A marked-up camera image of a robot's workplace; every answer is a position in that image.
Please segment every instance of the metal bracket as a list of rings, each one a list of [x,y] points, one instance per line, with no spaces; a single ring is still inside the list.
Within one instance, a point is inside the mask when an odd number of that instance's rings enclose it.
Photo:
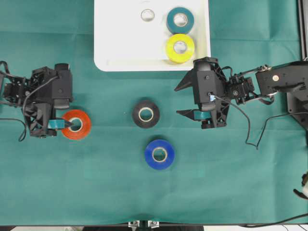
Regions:
[[[159,221],[148,220],[148,227],[151,227],[152,229],[158,228]]]
[[[134,220],[134,221],[128,223],[128,227],[132,228],[133,231],[135,231],[139,226],[140,226],[139,220]]]
[[[135,231],[137,228],[140,228],[140,221],[139,220],[134,220],[132,222],[128,223],[128,227],[132,228],[133,231]],[[159,227],[159,221],[154,221],[154,220],[148,220],[148,228],[150,229],[155,229]]]

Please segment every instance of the black cable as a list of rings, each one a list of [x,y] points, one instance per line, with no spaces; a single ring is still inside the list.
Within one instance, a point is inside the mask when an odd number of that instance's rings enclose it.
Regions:
[[[14,76],[14,75],[11,75],[10,71],[9,71],[9,66],[7,64],[6,61],[0,61],[0,66],[3,65],[4,66],[4,70],[5,72],[1,71],[0,70],[0,74],[2,75],[5,75],[7,77],[18,77],[18,76]]]
[[[21,133],[21,135],[19,136],[18,141],[21,142],[21,141],[23,141],[25,139],[27,126],[26,126],[26,124],[22,120],[20,120],[20,119],[12,119],[12,118],[0,118],[0,120],[11,120],[11,121],[21,122],[24,125],[24,130]]]
[[[303,226],[301,226],[301,225],[298,225],[298,226],[301,227],[303,230],[308,231],[308,230],[306,230]]]
[[[254,147],[257,148],[257,146],[256,146],[255,144],[249,143],[249,142],[248,142],[249,136],[250,136],[250,119],[249,119],[248,115],[247,115],[241,108],[239,108],[239,107],[236,106],[235,104],[231,103],[231,101],[225,100],[225,99],[223,99],[223,98],[221,98],[221,97],[218,97],[218,96],[216,96],[216,95],[213,95],[213,96],[215,96],[217,99],[219,99],[219,100],[221,100],[221,101],[224,101],[224,102],[226,102],[226,103],[232,105],[233,107],[235,107],[237,110],[239,110],[239,111],[246,117],[246,119],[247,119],[247,121],[248,121],[248,132],[247,132],[247,138],[246,138],[246,140],[245,140],[245,143],[246,143],[247,145],[252,145],[252,146],[254,146]]]
[[[282,225],[282,226],[284,226],[284,227],[285,227],[285,229],[286,229],[287,231],[289,231],[289,229],[288,229],[285,225]]]
[[[1,66],[1,65],[4,66],[5,72],[6,72],[7,74],[9,74],[10,71],[9,71],[9,66],[8,66],[7,62],[6,62],[6,61],[0,61],[0,66]]]
[[[271,117],[269,117],[269,118],[267,118],[266,120],[265,120],[265,123],[264,123],[264,125],[263,125],[263,129],[262,129],[262,132],[261,132],[261,136],[260,136],[260,138],[259,138],[259,140],[258,140],[258,143],[257,143],[257,145],[256,145],[256,148],[258,149],[258,147],[259,147],[259,144],[260,144],[260,142],[261,142],[261,139],[262,139],[262,137],[263,137],[263,134],[264,134],[264,131],[265,131],[265,128],[266,128],[266,125],[267,125],[267,122],[270,120],[270,119],[274,119],[274,118],[278,118],[278,117],[283,117],[283,116],[293,116],[293,115],[301,115],[301,114],[307,114],[308,115],[308,112],[295,112],[295,113],[289,113],[289,114],[283,114],[283,115],[275,115],[275,116],[271,116]]]
[[[40,85],[38,88],[36,88],[34,91],[32,91],[30,94],[28,94],[24,100],[24,104],[23,104],[23,116],[24,116],[24,120],[25,123],[29,126],[27,120],[26,120],[26,115],[25,115],[25,110],[26,110],[26,103],[27,100],[30,98],[31,95],[33,95],[35,92],[37,92],[38,90],[40,90],[41,88],[45,87],[46,85],[48,85],[49,83],[51,83],[52,81],[54,81],[55,79],[59,78],[59,76],[55,76],[52,77],[51,79],[49,79],[46,83]]]
[[[288,219],[285,219],[285,220],[277,221],[277,222],[274,222],[274,223],[268,223],[268,224],[263,224],[263,225],[241,225],[241,227],[244,227],[244,228],[260,228],[260,227],[266,227],[266,226],[272,226],[272,225],[281,225],[281,224],[284,224],[288,221],[299,219],[299,218],[304,218],[304,217],[308,217],[308,213],[298,215],[298,216],[295,216],[295,217],[292,217],[292,218],[288,218]]]
[[[230,66],[225,66],[221,69],[221,71],[226,70],[226,69],[230,69],[230,76],[233,76],[233,69]]]

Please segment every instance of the teal tape roll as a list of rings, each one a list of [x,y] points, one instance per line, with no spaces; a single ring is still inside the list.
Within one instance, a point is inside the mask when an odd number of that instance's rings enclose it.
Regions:
[[[168,14],[167,27],[172,34],[188,34],[193,24],[193,14],[184,7],[174,8]]]
[[[209,112],[194,111],[193,118],[196,120],[209,119],[211,118],[211,114]]]
[[[64,119],[51,119],[49,120],[48,129],[64,129],[65,120]]]

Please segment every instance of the green tablecloth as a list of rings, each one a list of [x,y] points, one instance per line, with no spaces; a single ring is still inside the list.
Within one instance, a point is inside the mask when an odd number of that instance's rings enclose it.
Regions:
[[[212,0],[212,56],[235,72],[298,60],[296,14],[295,0]],[[29,77],[32,69],[70,63],[72,108],[93,122],[82,141],[59,133],[22,143],[21,125],[1,122],[0,225],[261,223],[307,212],[292,192],[307,169],[305,132],[292,118],[271,121],[256,151],[244,145],[246,119],[234,108],[227,127],[209,130],[175,113],[195,108],[192,89],[173,91],[184,72],[100,71],[93,62],[92,0],[2,0],[0,21],[0,59],[11,73]],[[143,97],[161,110],[151,129],[131,118]],[[286,96],[272,106],[242,108],[257,141],[264,120],[286,111]],[[0,116],[22,118],[19,109],[2,106]],[[143,157],[156,137],[176,148],[164,171]]]

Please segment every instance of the red tape roll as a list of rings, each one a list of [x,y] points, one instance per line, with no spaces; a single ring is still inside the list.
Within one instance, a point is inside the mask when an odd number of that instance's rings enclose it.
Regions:
[[[72,122],[75,119],[81,121],[81,127],[77,131],[73,131],[71,128],[65,128],[62,130],[62,134],[70,140],[81,140],[85,138],[91,131],[92,123],[87,113],[81,110],[72,110],[65,113],[63,119]]]

